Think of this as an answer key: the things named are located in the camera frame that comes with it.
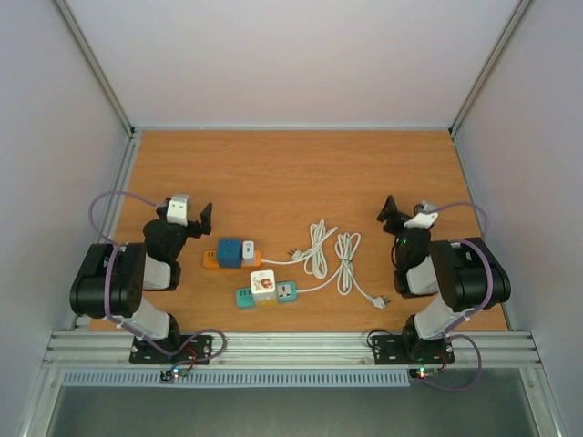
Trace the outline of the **orange power strip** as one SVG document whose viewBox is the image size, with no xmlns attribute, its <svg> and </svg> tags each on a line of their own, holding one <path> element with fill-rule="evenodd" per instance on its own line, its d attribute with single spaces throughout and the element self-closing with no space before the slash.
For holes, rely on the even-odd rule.
<svg viewBox="0 0 583 437">
<path fill-rule="evenodd" d="M 206 250 L 202 256 L 202 266 L 205 269 L 257 269 L 261 266 L 261 251 L 256 249 L 253 262 L 246 262 L 241 255 L 223 256 L 217 249 Z"/>
</svg>

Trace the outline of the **grey white plug adapter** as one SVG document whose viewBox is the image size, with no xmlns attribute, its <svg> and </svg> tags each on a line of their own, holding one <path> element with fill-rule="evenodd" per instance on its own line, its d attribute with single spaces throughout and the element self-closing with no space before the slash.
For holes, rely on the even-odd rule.
<svg viewBox="0 0 583 437">
<path fill-rule="evenodd" d="M 245 266 L 253 266 L 256 264 L 256 249 L 252 240 L 242 241 L 241 262 Z"/>
</svg>

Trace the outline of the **yellow plug adapter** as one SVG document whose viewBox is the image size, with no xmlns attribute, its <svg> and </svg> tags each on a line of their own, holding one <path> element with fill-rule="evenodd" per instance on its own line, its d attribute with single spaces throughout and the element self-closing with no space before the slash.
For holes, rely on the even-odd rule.
<svg viewBox="0 0 583 437">
<path fill-rule="evenodd" d="M 254 300 L 254 304 L 256 307 L 268 307 L 277 305 L 279 303 L 276 297 L 262 297 L 259 296 Z"/>
</svg>

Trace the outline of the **white cube socket adapter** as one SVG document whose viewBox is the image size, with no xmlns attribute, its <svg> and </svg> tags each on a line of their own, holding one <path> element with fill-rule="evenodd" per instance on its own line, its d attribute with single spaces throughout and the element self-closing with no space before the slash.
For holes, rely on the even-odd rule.
<svg viewBox="0 0 583 437">
<path fill-rule="evenodd" d="M 251 296 L 276 297 L 277 288 L 274 271 L 272 269 L 256 270 L 250 274 Z"/>
</svg>

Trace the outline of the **blue cube socket adapter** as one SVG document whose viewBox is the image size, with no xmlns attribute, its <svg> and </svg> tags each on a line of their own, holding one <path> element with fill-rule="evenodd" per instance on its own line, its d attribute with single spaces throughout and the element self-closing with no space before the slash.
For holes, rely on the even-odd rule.
<svg viewBox="0 0 583 437">
<path fill-rule="evenodd" d="M 221 269 L 239 269 L 241 267 L 240 239 L 219 239 L 216 260 Z"/>
</svg>

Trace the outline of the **teal power strip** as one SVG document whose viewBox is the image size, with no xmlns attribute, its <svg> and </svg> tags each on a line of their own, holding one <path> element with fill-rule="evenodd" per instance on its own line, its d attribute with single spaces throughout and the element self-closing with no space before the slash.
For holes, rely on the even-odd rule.
<svg viewBox="0 0 583 437">
<path fill-rule="evenodd" d="M 253 291 L 251 288 L 241 288 L 235 292 L 236 306 L 240 310 L 293 303 L 297 298 L 298 292 L 293 281 L 278 282 L 274 291 L 258 292 Z"/>
</svg>

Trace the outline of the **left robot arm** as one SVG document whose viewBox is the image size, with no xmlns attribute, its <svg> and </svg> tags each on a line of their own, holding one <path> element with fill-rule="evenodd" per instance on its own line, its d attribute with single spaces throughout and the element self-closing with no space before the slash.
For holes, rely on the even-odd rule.
<svg viewBox="0 0 583 437">
<path fill-rule="evenodd" d="M 188 211 L 186 197 L 167 198 L 156 208 L 157 217 L 144 225 L 142 242 L 92 244 L 69 291 L 71 310 L 115 323 L 163 362 L 177 360 L 188 340 L 176 318 L 157 309 L 143 293 L 175 290 L 181 275 L 178 257 L 187 240 L 211 233 L 211 203 L 198 220 L 190 220 Z"/>
</svg>

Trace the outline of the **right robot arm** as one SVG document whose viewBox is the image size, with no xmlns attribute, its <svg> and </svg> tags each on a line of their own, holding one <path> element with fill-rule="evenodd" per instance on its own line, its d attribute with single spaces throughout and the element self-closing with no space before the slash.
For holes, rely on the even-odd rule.
<svg viewBox="0 0 583 437">
<path fill-rule="evenodd" d="M 383 231 L 394 236 L 391 262 L 397 293 L 411 299 L 434 298 L 408 318 L 400 334 L 403 354 L 410 361 L 443 351 L 455 328 L 478 312 L 507 302 L 511 295 L 507 273 L 482 238 L 432 239 L 439 214 L 455 207 L 472 208 L 487 228 L 486 213 L 469 201 L 441 207 L 423 201 L 409 215 L 390 195 L 377 216 Z"/>
</svg>

